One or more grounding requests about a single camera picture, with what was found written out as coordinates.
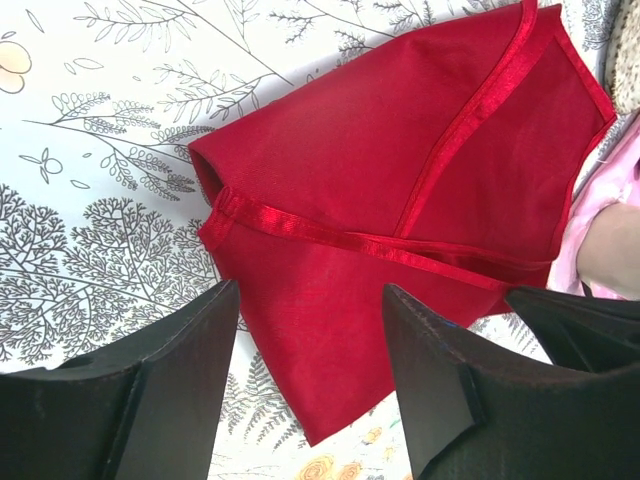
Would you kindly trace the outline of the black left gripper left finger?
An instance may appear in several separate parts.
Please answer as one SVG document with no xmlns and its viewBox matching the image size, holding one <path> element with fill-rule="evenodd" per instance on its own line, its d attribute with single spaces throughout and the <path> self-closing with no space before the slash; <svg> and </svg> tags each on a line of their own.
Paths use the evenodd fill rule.
<svg viewBox="0 0 640 480">
<path fill-rule="evenodd" d="M 1 378 L 5 479 L 204 479 L 224 397 L 239 289 L 54 369 Z"/>
</svg>

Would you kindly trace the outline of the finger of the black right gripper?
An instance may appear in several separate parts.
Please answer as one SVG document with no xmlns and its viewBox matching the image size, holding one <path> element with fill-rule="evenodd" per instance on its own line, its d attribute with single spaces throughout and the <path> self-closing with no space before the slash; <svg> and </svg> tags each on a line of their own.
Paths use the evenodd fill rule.
<svg viewBox="0 0 640 480">
<path fill-rule="evenodd" d="M 639 361 L 639 303 L 533 287 L 506 303 L 531 329 L 553 364 L 605 373 Z"/>
</svg>

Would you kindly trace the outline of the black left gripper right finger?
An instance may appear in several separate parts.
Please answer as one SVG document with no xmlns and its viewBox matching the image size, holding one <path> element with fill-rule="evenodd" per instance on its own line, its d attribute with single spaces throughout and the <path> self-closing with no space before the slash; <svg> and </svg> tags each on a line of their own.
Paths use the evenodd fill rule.
<svg viewBox="0 0 640 480">
<path fill-rule="evenodd" d="M 507 350 L 397 286 L 386 341 L 417 479 L 635 479 L 639 361 L 605 373 Z"/>
</svg>

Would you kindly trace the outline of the red cloth napkin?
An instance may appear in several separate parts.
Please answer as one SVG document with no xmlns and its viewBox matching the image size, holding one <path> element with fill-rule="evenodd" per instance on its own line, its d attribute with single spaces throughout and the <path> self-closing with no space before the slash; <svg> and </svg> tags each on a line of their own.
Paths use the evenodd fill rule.
<svg viewBox="0 0 640 480">
<path fill-rule="evenodd" d="M 405 33 L 191 143 L 200 238 L 310 444 L 393 391 L 385 285 L 466 327 L 546 284 L 616 119 L 561 12 Z"/>
</svg>

